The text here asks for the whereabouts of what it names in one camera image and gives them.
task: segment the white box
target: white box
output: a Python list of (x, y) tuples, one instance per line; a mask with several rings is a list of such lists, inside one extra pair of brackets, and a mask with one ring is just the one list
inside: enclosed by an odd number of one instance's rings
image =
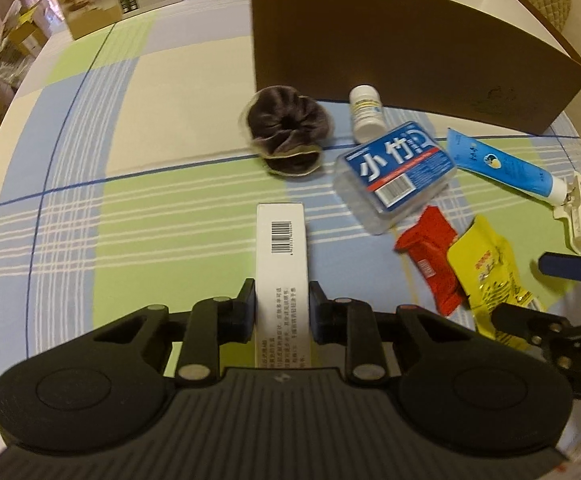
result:
[(309, 268), (304, 205), (257, 206), (255, 363), (310, 368)]

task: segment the white plastic clip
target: white plastic clip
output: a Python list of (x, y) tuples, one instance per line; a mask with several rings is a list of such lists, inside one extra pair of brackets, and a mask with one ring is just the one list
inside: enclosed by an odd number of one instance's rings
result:
[(568, 223), (568, 241), (571, 248), (581, 254), (581, 174), (575, 172), (573, 182), (568, 186), (567, 199), (555, 206), (553, 218), (565, 218)]

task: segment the open box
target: open box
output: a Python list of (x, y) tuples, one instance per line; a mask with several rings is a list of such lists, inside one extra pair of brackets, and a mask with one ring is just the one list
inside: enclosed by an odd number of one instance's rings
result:
[(291, 85), (542, 134), (581, 57), (525, 0), (252, 0), (257, 89)]

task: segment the yellow snack package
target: yellow snack package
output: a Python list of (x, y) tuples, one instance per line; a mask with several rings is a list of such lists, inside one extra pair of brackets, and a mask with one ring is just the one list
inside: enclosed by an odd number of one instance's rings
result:
[(448, 261), (469, 297), (479, 333), (524, 350), (528, 346), (525, 340), (495, 330), (490, 320), (500, 303), (541, 310), (539, 301), (520, 283), (508, 240), (493, 231), (485, 216), (477, 215), (466, 234), (449, 249)]

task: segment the blue tube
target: blue tube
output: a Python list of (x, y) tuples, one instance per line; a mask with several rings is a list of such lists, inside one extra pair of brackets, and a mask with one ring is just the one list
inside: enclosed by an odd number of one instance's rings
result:
[(449, 128), (447, 151), (462, 170), (514, 187), (552, 205), (562, 205), (567, 184), (548, 171)]

